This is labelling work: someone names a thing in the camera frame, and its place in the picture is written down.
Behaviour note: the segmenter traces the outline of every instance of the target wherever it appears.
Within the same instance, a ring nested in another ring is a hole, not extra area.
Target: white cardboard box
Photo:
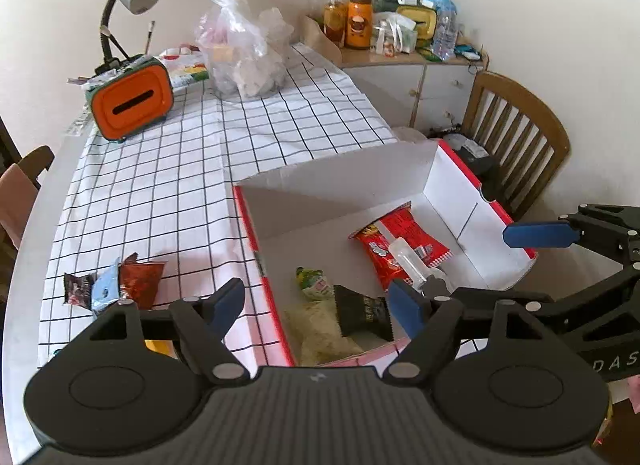
[[[504,244],[502,230],[511,219],[499,204],[484,201],[479,187],[460,158],[438,140],[370,147],[242,180],[236,199],[262,268],[284,353],[280,361],[294,365],[300,350],[281,321],[284,310],[306,301],[295,281],[296,267],[318,268],[334,285],[364,295],[383,295],[364,247],[349,235],[406,201],[412,202],[418,224],[453,253],[440,267],[455,287],[501,290],[517,283],[536,254]],[[407,340],[393,322],[395,342],[356,334],[366,353],[338,365],[395,358]]]

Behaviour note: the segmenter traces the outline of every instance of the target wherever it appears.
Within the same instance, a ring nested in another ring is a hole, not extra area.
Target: chair backrest
[[[569,154],[569,137],[553,111],[515,80],[491,72],[476,76],[462,133],[498,162],[503,206],[515,220]]]
[[[17,249],[38,190],[17,164],[0,176],[0,224]]]

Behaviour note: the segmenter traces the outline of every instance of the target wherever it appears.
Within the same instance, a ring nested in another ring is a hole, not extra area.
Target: checkered tablecloth
[[[63,274],[98,273],[116,258],[165,261],[157,307],[207,296],[231,277],[247,286],[225,344],[254,372],[284,363],[232,185],[282,165],[395,141],[351,79],[303,45],[279,92],[220,100],[207,82],[177,90],[167,119],[127,138],[86,142],[51,249],[38,365],[93,317],[63,304]]]

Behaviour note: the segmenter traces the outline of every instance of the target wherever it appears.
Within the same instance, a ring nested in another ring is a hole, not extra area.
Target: white cabinet
[[[388,64],[345,68],[390,127],[409,125],[427,134],[461,124],[478,67],[464,64]]]
[[[427,133],[461,124],[476,70],[476,66],[428,64],[415,128]]]
[[[416,105],[423,64],[345,68],[390,127],[407,126]]]

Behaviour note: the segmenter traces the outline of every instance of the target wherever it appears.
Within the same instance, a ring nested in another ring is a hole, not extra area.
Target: black snack bag
[[[91,289],[94,287],[96,278],[95,273],[89,273],[82,277],[65,273],[65,304],[91,310]]]
[[[334,286],[334,293],[343,337],[356,331],[369,331],[388,342],[394,339],[385,299],[372,299],[340,285]]]

